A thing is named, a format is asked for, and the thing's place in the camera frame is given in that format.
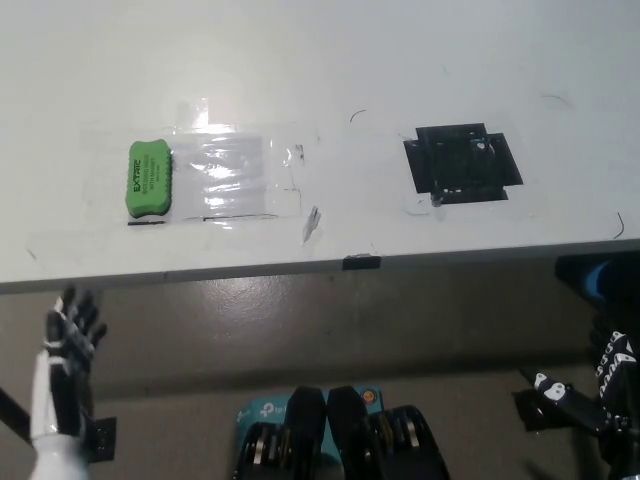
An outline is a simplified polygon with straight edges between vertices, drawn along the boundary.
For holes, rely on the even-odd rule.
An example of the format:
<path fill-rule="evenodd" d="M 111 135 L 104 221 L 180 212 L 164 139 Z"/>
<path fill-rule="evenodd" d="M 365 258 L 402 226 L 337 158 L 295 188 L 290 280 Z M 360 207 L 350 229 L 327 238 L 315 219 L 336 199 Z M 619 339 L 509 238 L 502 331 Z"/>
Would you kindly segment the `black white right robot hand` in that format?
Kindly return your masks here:
<path fill-rule="evenodd" d="M 639 477 L 639 339 L 608 325 L 590 332 L 597 394 L 590 397 L 533 368 L 520 370 L 545 413 L 596 438 L 611 479 Z"/>

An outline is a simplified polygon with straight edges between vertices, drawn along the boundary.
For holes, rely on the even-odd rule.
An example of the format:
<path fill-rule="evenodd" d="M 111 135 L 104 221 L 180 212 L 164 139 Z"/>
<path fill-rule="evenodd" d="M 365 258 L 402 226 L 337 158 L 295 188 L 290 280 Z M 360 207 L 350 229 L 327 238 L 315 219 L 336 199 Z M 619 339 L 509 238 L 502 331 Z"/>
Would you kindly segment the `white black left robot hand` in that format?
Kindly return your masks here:
<path fill-rule="evenodd" d="M 93 293 L 73 284 L 62 290 L 46 314 L 32 382 L 32 479 L 90 477 L 95 433 L 90 375 L 107 332 L 98 317 Z"/>

